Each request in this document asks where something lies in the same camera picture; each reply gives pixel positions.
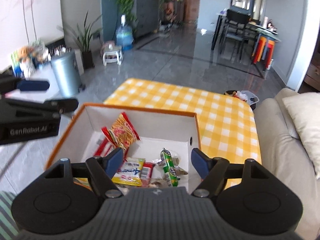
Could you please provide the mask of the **yellow checkered tablecloth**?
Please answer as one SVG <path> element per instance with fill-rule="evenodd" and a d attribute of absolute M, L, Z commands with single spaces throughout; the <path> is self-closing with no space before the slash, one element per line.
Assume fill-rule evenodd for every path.
<path fill-rule="evenodd" d="M 253 111 L 241 100 L 156 81 L 128 79 L 105 101 L 109 105 L 193 112 L 202 151 L 231 163 L 251 158 L 261 162 Z"/>

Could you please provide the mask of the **small clear snack packet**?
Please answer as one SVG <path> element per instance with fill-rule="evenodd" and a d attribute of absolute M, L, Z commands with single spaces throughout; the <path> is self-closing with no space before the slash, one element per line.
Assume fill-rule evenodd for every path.
<path fill-rule="evenodd" d="M 148 184 L 148 187 L 150 188 L 159 188 L 163 189 L 166 188 L 167 182 L 164 179 L 159 179 L 159 178 L 151 178 Z"/>

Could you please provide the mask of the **orange cardboard box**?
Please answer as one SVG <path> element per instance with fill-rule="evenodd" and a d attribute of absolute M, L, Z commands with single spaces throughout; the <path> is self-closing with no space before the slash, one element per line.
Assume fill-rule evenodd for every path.
<path fill-rule="evenodd" d="M 196 113 L 86 103 L 80 107 L 49 156 L 45 168 L 61 158 L 81 163 L 90 157 L 105 157 L 115 148 L 124 152 L 128 175 L 116 174 L 117 183 L 136 179 L 132 168 L 151 163 L 169 151 L 186 172 L 176 183 L 188 192 L 201 182 L 191 163 L 191 151 L 200 148 Z"/>

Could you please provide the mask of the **red chocolate bar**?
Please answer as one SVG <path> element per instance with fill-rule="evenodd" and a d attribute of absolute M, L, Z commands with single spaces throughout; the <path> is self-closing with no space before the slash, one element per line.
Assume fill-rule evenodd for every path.
<path fill-rule="evenodd" d="M 143 164 L 142 170 L 140 172 L 141 180 L 151 179 L 154 166 L 155 166 L 154 163 L 149 163 L 149 162 L 145 162 Z"/>

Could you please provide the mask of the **small waste bin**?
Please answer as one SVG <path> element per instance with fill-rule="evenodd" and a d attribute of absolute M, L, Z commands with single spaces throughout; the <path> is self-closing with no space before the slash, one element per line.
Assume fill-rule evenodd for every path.
<path fill-rule="evenodd" d="M 255 110 L 256 105 L 259 102 L 259 98 L 249 90 L 227 90 L 224 94 L 246 102 L 252 110 Z"/>

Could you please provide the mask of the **potted green plant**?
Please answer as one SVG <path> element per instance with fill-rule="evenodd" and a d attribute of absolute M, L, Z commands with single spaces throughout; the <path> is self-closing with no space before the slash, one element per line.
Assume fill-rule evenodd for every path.
<path fill-rule="evenodd" d="M 96 32 L 100 32 L 101 28 L 93 30 L 94 25 L 101 20 L 102 15 L 99 15 L 93 22 L 88 22 L 88 11 L 85 14 L 83 26 L 76 25 L 76 30 L 73 29 L 69 24 L 64 23 L 63 27 L 57 25 L 56 28 L 59 31 L 63 31 L 64 34 L 71 37 L 75 44 L 81 51 L 82 64 L 84 70 L 94 68 L 93 56 L 91 51 L 91 41 Z"/>

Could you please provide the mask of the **silver trash can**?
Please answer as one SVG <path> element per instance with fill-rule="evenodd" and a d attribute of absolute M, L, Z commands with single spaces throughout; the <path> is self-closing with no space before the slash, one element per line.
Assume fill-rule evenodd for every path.
<path fill-rule="evenodd" d="M 86 88 L 81 81 L 73 50 L 54 57 L 51 60 L 51 65 L 63 97 L 70 98 Z"/>

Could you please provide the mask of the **beige cushion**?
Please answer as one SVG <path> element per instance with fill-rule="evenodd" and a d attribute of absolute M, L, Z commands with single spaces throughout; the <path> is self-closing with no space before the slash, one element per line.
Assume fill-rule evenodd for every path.
<path fill-rule="evenodd" d="M 319 179 L 319 93 L 303 93 L 283 98 L 300 140 Z"/>

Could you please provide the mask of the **brown snack clear packet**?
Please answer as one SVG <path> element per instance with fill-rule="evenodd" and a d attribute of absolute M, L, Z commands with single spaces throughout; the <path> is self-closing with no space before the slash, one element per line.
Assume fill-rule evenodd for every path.
<path fill-rule="evenodd" d="M 177 176 L 178 180 L 181 179 L 181 176 L 188 175 L 188 172 L 179 166 L 180 159 L 179 159 L 178 156 L 173 156 L 172 157 L 172 162 L 173 162 L 174 170 L 175 170 L 175 173 L 176 173 L 176 176 Z"/>

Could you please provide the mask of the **grey sofa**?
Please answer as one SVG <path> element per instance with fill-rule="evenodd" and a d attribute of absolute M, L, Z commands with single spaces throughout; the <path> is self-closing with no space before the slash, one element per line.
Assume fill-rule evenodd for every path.
<path fill-rule="evenodd" d="M 283 88 L 254 111 L 262 165 L 302 201 L 303 215 L 296 233 L 303 239 L 319 238 L 319 179 L 283 98 L 297 93 Z"/>

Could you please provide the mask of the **orange stacked stools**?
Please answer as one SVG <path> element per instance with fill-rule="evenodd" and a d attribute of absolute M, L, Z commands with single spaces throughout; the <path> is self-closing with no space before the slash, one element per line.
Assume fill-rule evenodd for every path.
<path fill-rule="evenodd" d="M 260 36 L 252 53 L 252 63 L 264 61 L 265 70 L 270 70 L 273 62 L 273 52 L 276 42 L 268 36 Z"/>

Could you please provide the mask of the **dining table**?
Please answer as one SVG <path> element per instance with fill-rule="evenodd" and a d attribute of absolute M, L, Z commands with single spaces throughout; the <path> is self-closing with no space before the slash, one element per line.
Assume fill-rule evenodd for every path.
<path fill-rule="evenodd" d="M 231 28 L 235 30 L 235 32 L 246 30 L 246 31 L 249 31 L 250 33 L 251 32 L 257 33 L 257 35 L 255 36 L 256 39 L 259 38 L 261 35 L 263 35 L 263 36 L 268 36 L 272 38 L 276 42 L 281 42 L 281 40 L 279 39 L 278 33 L 271 31 L 267 28 L 264 28 L 260 25 L 257 25 L 254 22 L 248 22 L 246 25 L 232 22 L 232 21 L 230 22 L 229 20 L 227 20 L 226 12 L 227 11 L 221 11 L 216 14 L 218 18 L 216 22 L 215 31 L 213 34 L 211 51 L 214 51 L 216 43 L 218 41 L 218 37 L 223 33 L 223 28 L 225 28 L 225 25 L 229 23 L 231 24 Z"/>

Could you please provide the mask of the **toys on cabinet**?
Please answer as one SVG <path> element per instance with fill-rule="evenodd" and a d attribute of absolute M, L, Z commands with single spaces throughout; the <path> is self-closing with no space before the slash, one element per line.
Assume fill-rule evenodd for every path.
<path fill-rule="evenodd" d="M 41 40 L 23 46 L 11 54 L 12 70 L 16 77 L 29 78 L 51 60 L 49 49 Z"/>

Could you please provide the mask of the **red foil snack bag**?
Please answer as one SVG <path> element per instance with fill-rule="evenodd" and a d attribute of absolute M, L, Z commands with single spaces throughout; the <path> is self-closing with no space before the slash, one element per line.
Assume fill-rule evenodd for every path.
<path fill-rule="evenodd" d="M 93 154 L 94 157 L 106 157 L 109 153 L 114 150 L 114 145 L 107 139 L 103 139 L 95 153 Z"/>

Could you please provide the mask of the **red noodle snack bag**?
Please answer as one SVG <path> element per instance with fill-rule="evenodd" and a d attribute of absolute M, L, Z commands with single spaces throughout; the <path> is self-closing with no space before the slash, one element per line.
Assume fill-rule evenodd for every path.
<path fill-rule="evenodd" d="M 104 136 L 114 145 L 115 148 L 122 148 L 127 154 L 129 147 L 140 140 L 133 124 L 125 112 L 121 112 L 110 128 L 102 127 Z"/>

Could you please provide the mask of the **dark grey cabinet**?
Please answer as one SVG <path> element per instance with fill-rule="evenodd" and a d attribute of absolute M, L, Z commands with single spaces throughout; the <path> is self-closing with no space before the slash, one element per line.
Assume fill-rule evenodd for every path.
<path fill-rule="evenodd" d="M 158 28 L 158 0 L 134 0 L 132 13 L 134 37 L 139 38 Z"/>

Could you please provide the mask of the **green striped blanket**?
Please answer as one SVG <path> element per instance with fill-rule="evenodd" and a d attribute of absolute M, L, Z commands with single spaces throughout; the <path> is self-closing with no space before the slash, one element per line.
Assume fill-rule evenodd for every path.
<path fill-rule="evenodd" d="M 19 234 L 19 229 L 11 213 L 12 202 L 15 195 L 11 192 L 1 191 L 0 194 L 0 239 L 10 240 Z"/>

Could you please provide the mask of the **yellow white almond packet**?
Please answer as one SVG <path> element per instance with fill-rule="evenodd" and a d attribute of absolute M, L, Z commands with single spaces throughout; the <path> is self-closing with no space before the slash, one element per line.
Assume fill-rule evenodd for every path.
<path fill-rule="evenodd" d="M 142 181 L 140 178 L 141 171 L 145 159 L 127 157 L 119 170 L 113 176 L 112 181 L 115 184 L 127 186 L 141 186 Z"/>

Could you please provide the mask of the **blue water jug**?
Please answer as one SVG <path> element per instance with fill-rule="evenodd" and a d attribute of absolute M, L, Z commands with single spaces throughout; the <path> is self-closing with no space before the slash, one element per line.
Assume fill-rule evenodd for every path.
<path fill-rule="evenodd" d="M 130 50 L 133 47 L 132 28 L 126 22 L 126 15 L 121 15 L 120 26 L 116 30 L 116 44 L 122 47 L 122 50 Z"/>

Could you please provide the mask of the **green candy roll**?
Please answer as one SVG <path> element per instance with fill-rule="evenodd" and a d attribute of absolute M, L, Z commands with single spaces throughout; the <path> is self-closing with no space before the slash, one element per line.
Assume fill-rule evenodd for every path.
<path fill-rule="evenodd" d="M 164 171 L 164 177 L 169 187 L 178 186 L 178 176 L 176 174 L 175 165 L 172 161 L 171 153 L 163 148 L 160 154 L 162 160 L 162 167 Z"/>

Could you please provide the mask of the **small white stool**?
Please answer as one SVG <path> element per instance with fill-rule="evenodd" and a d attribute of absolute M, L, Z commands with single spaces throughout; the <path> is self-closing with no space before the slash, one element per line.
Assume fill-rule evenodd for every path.
<path fill-rule="evenodd" d="M 108 63 L 117 63 L 121 65 L 123 60 L 122 46 L 108 46 L 103 51 L 103 65 L 107 66 Z"/>

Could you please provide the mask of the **black dining chair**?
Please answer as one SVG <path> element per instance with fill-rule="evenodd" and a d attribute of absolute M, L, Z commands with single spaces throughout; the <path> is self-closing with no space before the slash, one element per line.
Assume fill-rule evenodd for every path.
<path fill-rule="evenodd" d="M 239 60 L 242 61 L 244 44 L 248 40 L 247 25 L 249 24 L 250 19 L 251 16 L 248 14 L 236 12 L 231 9 L 227 10 L 226 22 L 220 38 L 221 45 L 219 48 L 219 54 L 224 52 L 226 41 L 227 39 L 230 39 L 238 43 L 237 55 L 239 56 Z"/>

